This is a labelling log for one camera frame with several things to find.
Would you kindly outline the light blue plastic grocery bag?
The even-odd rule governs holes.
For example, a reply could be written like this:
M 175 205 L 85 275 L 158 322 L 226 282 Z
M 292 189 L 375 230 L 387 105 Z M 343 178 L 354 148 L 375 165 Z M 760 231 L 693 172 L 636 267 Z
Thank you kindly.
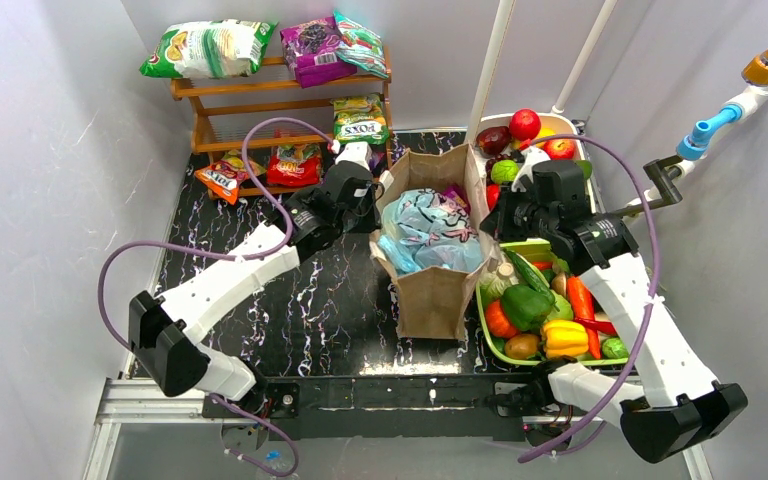
M 485 260 L 467 211 L 433 189 L 402 192 L 381 221 L 375 245 L 400 275 L 431 267 L 471 273 Z

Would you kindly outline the brown paper bag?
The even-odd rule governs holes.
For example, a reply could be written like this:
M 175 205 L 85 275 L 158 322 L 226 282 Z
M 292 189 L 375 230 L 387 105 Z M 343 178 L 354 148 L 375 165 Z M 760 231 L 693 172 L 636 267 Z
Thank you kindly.
M 488 215 L 485 199 L 485 178 L 473 150 L 460 145 L 443 154 L 421 154 L 407 151 L 386 174 L 384 193 L 376 205 L 384 207 L 406 190 L 433 189 L 441 194 L 451 184 L 459 185 L 468 196 L 473 228 L 478 233 L 485 260 L 477 270 L 466 273 L 431 267 L 417 273 L 400 275 L 375 245 L 380 229 L 370 236 L 371 256 L 387 272 L 398 303 L 397 334 L 401 338 L 454 339 L 466 337 L 464 314 L 488 267 L 499 261 L 499 251 L 492 238 L 479 229 Z

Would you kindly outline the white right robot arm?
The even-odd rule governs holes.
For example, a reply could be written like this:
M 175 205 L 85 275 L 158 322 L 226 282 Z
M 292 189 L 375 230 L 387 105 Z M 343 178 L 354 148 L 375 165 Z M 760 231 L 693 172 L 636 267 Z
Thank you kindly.
M 748 404 L 740 385 L 723 383 L 693 352 L 656 292 L 622 218 L 595 213 L 583 170 L 572 160 L 549 160 L 520 170 L 482 229 L 548 241 L 607 314 L 630 356 L 638 384 L 586 367 L 576 355 L 539 363 L 524 383 L 487 398 L 514 415 L 525 407 L 574 406 L 584 420 L 617 427 L 632 450 L 663 461 L 719 435 Z

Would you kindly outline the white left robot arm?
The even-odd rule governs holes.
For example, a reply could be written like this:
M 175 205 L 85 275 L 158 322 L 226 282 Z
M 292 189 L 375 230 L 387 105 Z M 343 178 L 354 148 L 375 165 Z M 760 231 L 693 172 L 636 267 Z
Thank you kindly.
M 240 401 L 264 388 L 244 360 L 204 345 L 223 317 L 267 283 L 329 248 L 347 232 L 380 225 L 374 178 L 365 163 L 338 161 L 323 181 L 283 202 L 285 215 L 258 225 L 193 278 L 157 296 L 141 292 L 129 305 L 129 346 L 167 397 L 190 390 Z

